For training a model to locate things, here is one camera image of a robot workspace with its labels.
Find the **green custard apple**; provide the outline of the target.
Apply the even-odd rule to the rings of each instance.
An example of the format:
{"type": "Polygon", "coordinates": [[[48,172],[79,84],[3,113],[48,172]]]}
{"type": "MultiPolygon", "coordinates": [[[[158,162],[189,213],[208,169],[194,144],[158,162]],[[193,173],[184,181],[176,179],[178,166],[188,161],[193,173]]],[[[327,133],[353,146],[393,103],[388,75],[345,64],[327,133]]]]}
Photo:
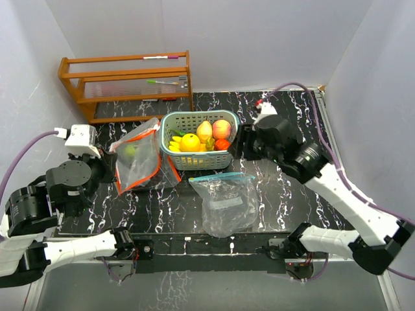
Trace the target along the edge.
{"type": "Polygon", "coordinates": [[[123,155],[126,158],[133,159],[136,156],[137,147],[131,144],[128,144],[123,151],[123,155]]]}

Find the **clear zip top bag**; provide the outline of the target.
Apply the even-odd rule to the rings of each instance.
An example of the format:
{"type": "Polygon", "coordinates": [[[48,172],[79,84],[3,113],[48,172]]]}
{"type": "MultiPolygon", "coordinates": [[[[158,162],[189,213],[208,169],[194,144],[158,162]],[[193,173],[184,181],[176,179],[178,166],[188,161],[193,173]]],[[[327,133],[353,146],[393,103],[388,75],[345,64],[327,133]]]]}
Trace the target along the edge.
{"type": "Polygon", "coordinates": [[[160,148],[160,120],[152,118],[110,146],[117,154],[115,187],[118,194],[128,191],[148,191],[173,188],[181,182],[170,157],[160,148]],[[123,155],[128,145],[137,147],[133,159],[123,155]]]}

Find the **yellow bananas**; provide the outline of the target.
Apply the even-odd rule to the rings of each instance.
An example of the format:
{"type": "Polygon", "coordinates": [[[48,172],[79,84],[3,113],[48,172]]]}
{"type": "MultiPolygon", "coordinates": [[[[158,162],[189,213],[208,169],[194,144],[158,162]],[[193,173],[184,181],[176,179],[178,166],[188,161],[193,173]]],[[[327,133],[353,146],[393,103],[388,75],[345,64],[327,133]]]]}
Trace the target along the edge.
{"type": "Polygon", "coordinates": [[[169,141],[169,150],[172,152],[181,152],[180,143],[182,137],[180,136],[172,136],[171,140],[169,141]]]}

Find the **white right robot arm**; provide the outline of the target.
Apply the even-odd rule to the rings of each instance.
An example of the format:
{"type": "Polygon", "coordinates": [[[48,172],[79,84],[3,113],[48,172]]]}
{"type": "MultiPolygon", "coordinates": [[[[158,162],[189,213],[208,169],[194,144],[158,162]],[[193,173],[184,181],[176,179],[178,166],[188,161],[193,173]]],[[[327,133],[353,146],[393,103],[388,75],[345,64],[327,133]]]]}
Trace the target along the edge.
{"type": "Polygon", "coordinates": [[[410,222],[375,210],[362,201],[362,195],[349,190],[320,146],[303,142],[290,122],[278,115],[240,125],[228,152],[236,159],[267,159],[277,164],[287,176],[323,197],[353,226],[351,230],[334,230],[304,222],[278,246],[282,254],[335,254],[381,275],[414,233],[410,222]]]}

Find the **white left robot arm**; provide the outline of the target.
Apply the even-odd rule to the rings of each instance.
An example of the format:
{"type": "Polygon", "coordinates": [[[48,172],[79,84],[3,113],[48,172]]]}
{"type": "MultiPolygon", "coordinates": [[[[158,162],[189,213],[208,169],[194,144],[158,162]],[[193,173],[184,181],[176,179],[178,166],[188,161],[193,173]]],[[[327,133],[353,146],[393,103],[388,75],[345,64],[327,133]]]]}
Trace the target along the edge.
{"type": "Polygon", "coordinates": [[[128,259],[136,248],[125,227],[66,242],[48,242],[46,230],[59,216],[79,217],[102,183],[113,183],[117,154],[70,155],[26,187],[14,191],[1,222],[1,287],[30,284],[47,272],[96,257],[128,259]]]}

